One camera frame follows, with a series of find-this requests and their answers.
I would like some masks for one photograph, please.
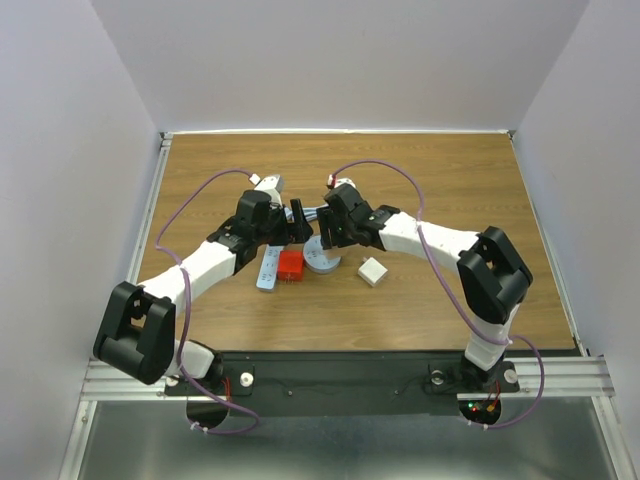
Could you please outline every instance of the screw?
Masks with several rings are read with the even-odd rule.
[[[436,387],[439,387],[444,383],[444,375],[440,370],[434,370],[431,372],[431,383]]]
[[[509,368],[504,371],[504,379],[508,383],[514,384],[518,381],[518,374],[516,373],[515,370],[512,370],[511,368]]]

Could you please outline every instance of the cable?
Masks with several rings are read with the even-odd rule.
[[[189,325],[191,323],[191,281],[189,279],[189,272],[187,272],[187,270],[182,267],[182,259],[169,248],[161,246],[160,239],[162,238],[164,233],[167,231],[169,226],[173,223],[173,221],[178,217],[178,215],[182,213],[182,211],[187,207],[187,205],[189,205],[193,201],[193,199],[196,198],[198,194],[205,189],[207,185],[213,182],[216,178],[229,173],[242,173],[249,178],[252,178],[252,176],[254,175],[248,170],[244,170],[241,168],[230,168],[230,169],[222,170],[218,173],[213,174],[202,185],[200,185],[196,189],[196,191],[193,192],[191,196],[189,196],[189,198],[187,198],[187,200],[185,200],[185,202],[175,211],[173,215],[171,215],[169,220],[167,220],[167,223],[165,223],[164,226],[160,229],[160,232],[158,233],[158,236],[156,237],[156,241],[155,241],[156,250],[166,253],[173,259],[176,265],[180,267],[180,271],[182,272],[182,278],[184,279],[184,297],[185,297],[184,327],[182,328],[182,335],[180,336],[180,343],[178,344],[178,352],[177,352],[177,359],[178,359],[178,365],[180,367],[180,373],[182,373],[184,378],[186,378],[187,381],[203,395],[218,402],[220,405],[227,407],[227,409],[235,410],[236,412],[243,413],[254,419],[254,422],[251,425],[247,427],[238,428],[235,430],[216,430],[216,429],[209,430],[207,427],[201,427],[198,424],[198,422],[190,422],[192,429],[200,430],[204,433],[212,434],[212,435],[236,435],[240,433],[246,433],[250,430],[253,430],[255,427],[257,427],[260,424],[260,416],[253,410],[242,407],[240,405],[236,405],[235,403],[231,403],[227,400],[220,398],[216,394],[210,392],[209,390],[204,388],[202,385],[200,385],[200,383],[198,383],[198,381],[195,378],[193,378],[189,374],[187,369],[182,365],[182,351],[184,350],[184,345],[187,341],[187,334],[189,332]]]
[[[422,222],[422,212],[424,211],[424,193],[422,192],[422,189],[420,188],[420,185],[418,185],[418,182],[415,180],[415,178],[413,178],[408,172],[404,171],[402,168],[397,167],[397,166],[393,165],[392,163],[385,162],[384,160],[364,159],[364,160],[356,160],[355,162],[347,163],[346,165],[343,165],[342,167],[337,169],[335,172],[333,172],[329,176],[329,184],[332,187],[335,186],[338,173],[346,170],[347,168],[353,167],[355,165],[360,165],[360,164],[363,164],[363,163],[374,163],[374,164],[383,165],[383,166],[388,167],[388,168],[390,168],[392,170],[395,170],[396,172],[401,174],[403,177],[405,177],[407,180],[409,180],[411,185],[413,185],[413,188],[415,188],[416,193],[418,194],[418,198],[420,199],[420,208],[418,209],[418,213],[416,214],[416,220],[417,220],[416,223],[418,225],[418,228],[417,228],[418,237],[420,237],[420,243],[422,244],[422,249],[424,250],[424,254],[427,257],[427,260],[429,261],[429,264],[431,265],[431,268],[433,269],[433,272],[435,273],[436,277],[438,278],[438,281],[440,282],[440,285],[442,285],[442,288],[444,289],[444,291],[446,292],[447,296],[451,300],[451,303],[453,304],[453,306],[455,307],[457,312],[460,314],[460,316],[462,317],[464,322],[467,324],[467,326],[471,329],[471,331],[473,333],[475,333],[478,337],[480,337],[482,340],[484,340],[485,342],[491,343],[493,345],[503,345],[504,346],[504,345],[509,345],[509,344],[513,343],[510,338],[507,338],[504,341],[500,341],[500,340],[497,340],[495,338],[491,338],[491,337],[485,335],[483,332],[481,332],[474,325],[474,323],[471,320],[471,318],[469,318],[469,316],[467,315],[467,312],[465,312],[464,308],[460,304],[460,301],[457,299],[455,293],[453,293],[453,290],[451,290],[451,287],[447,283],[447,280],[442,275],[442,272],[440,271],[440,267],[438,266],[438,264],[437,264],[437,262],[435,260],[433,252],[431,251],[431,247],[427,243],[427,241],[426,241],[426,239],[424,237],[424,233],[422,232],[422,223],[421,222]],[[531,350],[533,351],[533,354],[538,359],[538,365],[540,366],[540,388],[538,389],[538,395],[536,396],[536,398],[533,401],[533,403],[531,404],[531,406],[529,406],[527,411],[525,411],[522,415],[519,415],[518,417],[514,418],[513,420],[509,420],[508,422],[501,423],[500,425],[481,425],[481,424],[476,424],[476,425],[483,426],[485,429],[497,430],[497,429],[500,429],[500,428],[506,428],[506,427],[509,427],[511,425],[515,425],[516,423],[524,420],[527,416],[529,416],[529,414],[531,414],[531,412],[533,412],[538,407],[538,404],[540,403],[540,399],[542,398],[542,392],[544,391],[544,379],[545,379],[544,364],[542,362],[542,356],[540,355],[540,352],[535,347],[535,345],[528,338],[523,337],[521,335],[513,335],[512,338],[522,340],[527,345],[529,345],[529,348],[531,348]]]

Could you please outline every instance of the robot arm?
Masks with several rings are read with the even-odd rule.
[[[332,189],[327,206],[318,209],[325,249],[353,244],[426,258],[418,222],[399,209],[382,205],[373,210],[350,184]],[[482,233],[458,231],[421,222],[436,262],[460,276],[465,298],[478,330],[497,342],[506,342],[518,307],[533,281],[504,232],[489,227]],[[471,334],[465,359],[481,380],[490,379],[503,357],[505,345]]]
[[[279,176],[264,178],[245,191],[236,213],[183,260],[157,277],[133,285],[122,282],[111,294],[93,347],[96,358],[143,383],[178,373],[175,320],[185,308],[181,267],[188,272],[192,301],[216,283],[238,273],[264,244],[304,243],[313,231],[299,200],[291,201],[293,221],[281,203]],[[145,319],[143,326],[132,319]],[[182,363],[195,378],[206,376],[211,350],[188,342]]]

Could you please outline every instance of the white frame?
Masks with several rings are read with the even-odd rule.
[[[207,132],[179,132],[179,133],[436,133],[436,131],[387,131],[387,130],[325,130],[325,129],[290,129],[290,130],[215,130]],[[452,132],[438,131],[437,133],[488,133],[488,132]],[[505,131],[495,131],[490,133],[503,133],[512,135]],[[138,233],[136,247],[133,252],[131,264],[127,273],[127,280],[135,282],[138,278],[144,249],[149,235],[149,228],[153,218],[160,185],[164,176],[165,167],[169,158],[173,133],[162,134],[162,145],[158,154],[151,189],[147,198],[145,215]],[[613,396],[615,391],[604,358],[589,357],[586,347],[583,345],[578,335],[577,326],[573,317],[573,312],[564,281],[546,236],[544,228],[540,224],[535,206],[529,197],[533,214],[538,224],[538,229],[542,237],[545,252],[551,264],[553,277],[560,294],[560,298],[569,322],[569,328],[576,340],[576,344],[582,354],[580,357],[545,357],[544,365],[546,370],[547,386],[544,397],[591,397],[596,412],[600,428],[605,440],[609,456],[611,458],[616,475],[621,480],[637,479],[631,456],[627,449],[624,436],[620,428],[620,422],[616,413]],[[536,395],[539,385],[537,375],[537,363],[535,359],[516,359],[514,363],[520,374],[522,386],[521,392],[517,394],[504,394],[506,397],[533,397]],[[166,397],[164,395],[164,379],[153,384],[144,385],[133,378],[130,378],[118,370],[105,365],[102,362],[91,360],[87,367],[87,374],[80,394],[80,403],[76,413],[76,418],[71,431],[71,437],[65,453],[60,480],[77,480],[85,450],[89,441],[93,418],[95,416],[98,402],[100,401],[184,401],[185,397]],[[460,396],[461,399],[474,398],[473,395]]]

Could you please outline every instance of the red block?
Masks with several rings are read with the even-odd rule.
[[[285,250],[280,252],[278,261],[278,280],[300,282],[304,273],[304,255],[302,252]]]

